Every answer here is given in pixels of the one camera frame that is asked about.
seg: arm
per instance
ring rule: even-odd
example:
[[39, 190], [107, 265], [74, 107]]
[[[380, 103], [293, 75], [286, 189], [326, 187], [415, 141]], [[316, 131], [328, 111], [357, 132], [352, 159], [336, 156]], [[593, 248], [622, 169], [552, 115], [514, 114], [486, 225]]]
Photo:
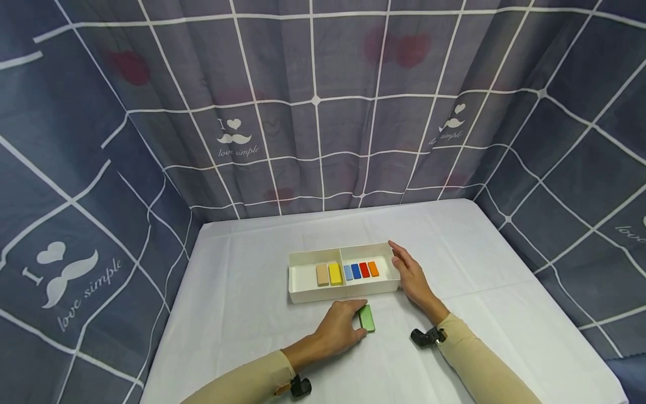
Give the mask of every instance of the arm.
[[352, 328], [352, 317], [366, 303], [366, 300], [334, 302], [314, 334], [218, 377], [182, 404], [264, 402], [303, 368], [340, 354], [365, 337], [365, 329]]
[[443, 330], [440, 352], [457, 372], [477, 404], [541, 404], [527, 385], [493, 353], [469, 327], [446, 308], [431, 291], [419, 263], [408, 251], [390, 241], [402, 289]]

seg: green block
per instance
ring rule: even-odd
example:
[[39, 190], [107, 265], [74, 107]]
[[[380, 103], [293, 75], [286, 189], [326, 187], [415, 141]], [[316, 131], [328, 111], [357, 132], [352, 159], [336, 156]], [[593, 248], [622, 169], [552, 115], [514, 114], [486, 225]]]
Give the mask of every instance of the green block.
[[372, 311], [369, 304], [359, 309], [359, 321], [361, 322], [361, 327], [368, 332], [375, 332], [375, 322], [372, 320]]

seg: wrist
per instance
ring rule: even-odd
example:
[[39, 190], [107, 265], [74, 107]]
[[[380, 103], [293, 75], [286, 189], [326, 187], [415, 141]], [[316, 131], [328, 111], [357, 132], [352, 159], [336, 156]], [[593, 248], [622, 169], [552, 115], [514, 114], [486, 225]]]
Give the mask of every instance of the wrist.
[[325, 348], [316, 334], [307, 335], [281, 351], [291, 363], [294, 373], [299, 373], [314, 362], [326, 358]]
[[433, 293], [427, 296], [419, 306], [434, 326], [438, 326], [451, 314], [444, 303]]

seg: white organizer box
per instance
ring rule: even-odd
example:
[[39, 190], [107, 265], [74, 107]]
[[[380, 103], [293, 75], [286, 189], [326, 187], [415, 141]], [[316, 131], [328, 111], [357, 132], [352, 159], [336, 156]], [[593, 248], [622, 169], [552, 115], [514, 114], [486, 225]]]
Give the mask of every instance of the white organizer box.
[[[331, 248], [329, 250], [303, 251], [289, 254], [289, 296], [292, 303], [394, 292], [399, 287], [399, 272], [392, 263], [393, 250], [387, 242], [363, 246]], [[374, 261], [378, 277], [347, 280], [345, 265]], [[341, 268], [343, 284], [318, 286], [317, 264], [337, 262]]]

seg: colored block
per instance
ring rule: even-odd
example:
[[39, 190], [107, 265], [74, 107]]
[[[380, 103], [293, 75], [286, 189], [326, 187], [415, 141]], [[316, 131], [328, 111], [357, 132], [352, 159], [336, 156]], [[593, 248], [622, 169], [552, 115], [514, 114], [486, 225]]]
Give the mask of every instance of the colored block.
[[328, 266], [325, 264], [317, 265], [317, 284], [319, 286], [327, 286], [328, 281]]
[[368, 332], [375, 332], [375, 322], [372, 319], [372, 311], [370, 305], [367, 304], [359, 309], [359, 321], [361, 327], [365, 328]]
[[329, 284], [332, 286], [343, 285], [343, 279], [341, 278], [341, 268], [336, 262], [332, 262], [328, 265], [329, 269]]
[[359, 264], [352, 264], [352, 276], [355, 279], [361, 279], [361, 271], [359, 270]]
[[350, 265], [343, 265], [343, 271], [346, 273], [346, 281], [352, 281], [354, 279]]
[[370, 278], [370, 272], [368, 271], [368, 264], [366, 264], [365, 262], [360, 262], [359, 268], [361, 269], [361, 276], [363, 278]]
[[377, 264], [375, 264], [375, 261], [370, 261], [368, 263], [368, 269], [370, 270], [370, 276], [379, 276], [379, 271], [377, 271]]

